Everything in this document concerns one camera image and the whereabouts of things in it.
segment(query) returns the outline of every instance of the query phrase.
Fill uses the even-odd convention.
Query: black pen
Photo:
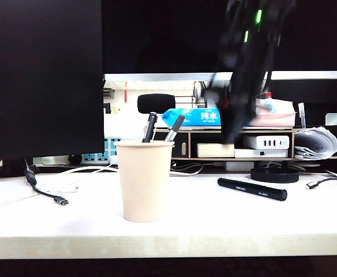
[[[167,136],[164,138],[165,142],[170,142],[174,140],[184,120],[185,120],[185,117],[182,114],[178,116],[175,123],[173,124],[173,127],[171,128]]]
[[[240,190],[241,192],[248,192],[258,196],[263,196],[279,201],[284,201],[287,197],[287,192],[284,189],[274,189],[267,186],[260,186],[248,182],[241,182],[236,180],[219,178],[217,183],[229,189]]]
[[[148,117],[147,127],[145,128],[145,134],[142,140],[142,143],[148,143],[153,138],[153,130],[155,128],[155,124],[157,122],[157,114],[155,112],[151,112]]]

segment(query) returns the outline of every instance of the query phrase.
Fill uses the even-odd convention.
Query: monitor screen
[[[102,0],[103,73],[223,71],[216,64],[226,5]],[[337,1],[297,1],[284,23],[274,70],[337,72]]]
[[[100,0],[0,0],[0,159],[103,152]]]

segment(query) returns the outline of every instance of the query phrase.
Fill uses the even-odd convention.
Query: desk surface
[[[68,206],[44,196],[0,206],[0,259],[337,255],[337,181],[268,184],[288,191],[281,202],[220,187],[219,177],[249,180],[170,177],[164,219],[134,223],[122,217],[117,173],[37,175],[58,190],[81,180],[70,185],[79,192],[59,193]],[[30,195],[23,178],[0,179],[0,203]]]

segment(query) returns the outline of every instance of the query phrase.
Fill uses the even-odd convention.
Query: tissue box
[[[221,126],[220,113],[216,108],[171,108],[162,115],[162,120],[173,126],[180,114],[185,116],[182,126]]]
[[[273,98],[256,99],[256,117],[250,126],[293,127],[295,111],[293,103]]]

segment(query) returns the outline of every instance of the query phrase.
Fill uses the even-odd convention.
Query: blue tissue box
[[[221,126],[220,113],[216,108],[171,108],[162,115],[162,120],[173,126],[181,114],[185,116],[182,126]]]

